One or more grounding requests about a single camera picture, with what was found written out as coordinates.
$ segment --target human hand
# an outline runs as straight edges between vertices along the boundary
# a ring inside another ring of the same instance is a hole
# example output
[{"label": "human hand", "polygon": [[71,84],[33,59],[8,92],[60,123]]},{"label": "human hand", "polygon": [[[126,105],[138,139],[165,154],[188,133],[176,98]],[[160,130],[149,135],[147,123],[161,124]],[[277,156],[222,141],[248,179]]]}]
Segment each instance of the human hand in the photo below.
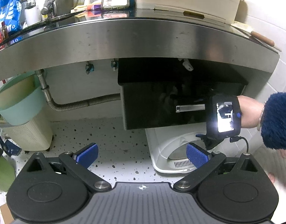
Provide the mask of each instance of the human hand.
[{"label": "human hand", "polygon": [[246,96],[238,96],[237,98],[242,112],[242,128],[256,127],[264,104]]}]

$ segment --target wooden handle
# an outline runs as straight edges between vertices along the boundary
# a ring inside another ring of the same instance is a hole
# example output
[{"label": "wooden handle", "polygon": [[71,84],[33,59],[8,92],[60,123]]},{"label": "wooden handle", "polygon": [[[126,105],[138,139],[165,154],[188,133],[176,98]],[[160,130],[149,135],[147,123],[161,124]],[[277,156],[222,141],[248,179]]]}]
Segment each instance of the wooden handle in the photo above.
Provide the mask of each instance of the wooden handle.
[{"label": "wooden handle", "polygon": [[251,36],[253,36],[254,38],[268,44],[269,46],[272,46],[274,47],[275,46],[275,42],[270,40],[269,38],[266,38],[265,36],[259,34],[259,33],[256,33],[254,31],[251,32]]}]

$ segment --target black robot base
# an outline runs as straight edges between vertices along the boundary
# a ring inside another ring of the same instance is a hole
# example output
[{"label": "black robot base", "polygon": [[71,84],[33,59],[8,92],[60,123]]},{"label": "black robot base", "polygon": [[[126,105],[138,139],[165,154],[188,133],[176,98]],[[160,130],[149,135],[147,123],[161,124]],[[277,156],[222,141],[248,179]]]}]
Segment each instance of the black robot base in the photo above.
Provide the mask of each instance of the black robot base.
[{"label": "black robot base", "polygon": [[34,153],[7,194],[14,224],[268,224],[278,200],[249,153],[239,158],[213,153],[173,188],[168,182],[117,182],[112,188],[72,152],[57,158]]}]

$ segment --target green object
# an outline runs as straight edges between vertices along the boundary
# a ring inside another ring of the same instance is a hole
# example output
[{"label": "green object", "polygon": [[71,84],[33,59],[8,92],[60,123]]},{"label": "green object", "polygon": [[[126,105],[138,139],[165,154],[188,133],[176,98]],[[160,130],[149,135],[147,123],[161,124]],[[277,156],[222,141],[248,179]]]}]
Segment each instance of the green object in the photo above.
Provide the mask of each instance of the green object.
[{"label": "green object", "polygon": [[0,190],[8,191],[15,179],[15,171],[11,164],[3,157],[0,157]]},{"label": "green object", "polygon": [[[33,72],[29,72],[13,78],[7,84],[5,84],[0,91],[5,90],[11,85],[32,74]],[[36,89],[19,103],[7,109],[0,110],[0,114],[9,124],[13,126],[25,124],[41,111],[45,105],[45,98],[44,94],[41,92],[40,82],[37,77],[35,77],[35,87]]]}]

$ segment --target ceramic mug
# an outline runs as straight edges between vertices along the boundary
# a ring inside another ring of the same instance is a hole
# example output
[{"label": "ceramic mug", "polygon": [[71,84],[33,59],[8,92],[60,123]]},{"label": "ceramic mug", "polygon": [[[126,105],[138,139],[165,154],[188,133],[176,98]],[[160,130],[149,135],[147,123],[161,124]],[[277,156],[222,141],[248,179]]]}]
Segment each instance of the ceramic mug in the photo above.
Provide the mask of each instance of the ceramic mug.
[{"label": "ceramic mug", "polygon": [[60,16],[70,13],[70,11],[77,6],[78,2],[79,0],[76,0],[76,3],[74,3],[74,0],[55,0],[55,15]]}]

